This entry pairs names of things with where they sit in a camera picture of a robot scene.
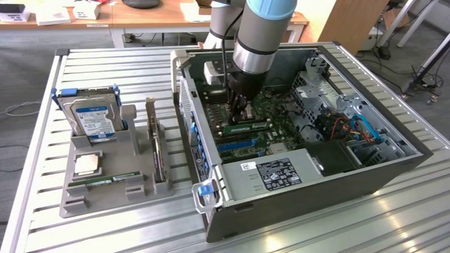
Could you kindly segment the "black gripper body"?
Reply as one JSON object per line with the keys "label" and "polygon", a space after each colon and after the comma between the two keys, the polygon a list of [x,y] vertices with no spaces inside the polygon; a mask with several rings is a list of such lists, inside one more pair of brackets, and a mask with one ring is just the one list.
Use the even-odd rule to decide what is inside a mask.
{"label": "black gripper body", "polygon": [[231,99],[243,97],[251,101],[262,90],[266,78],[268,72],[261,74],[250,74],[243,71],[233,72],[229,80]]}

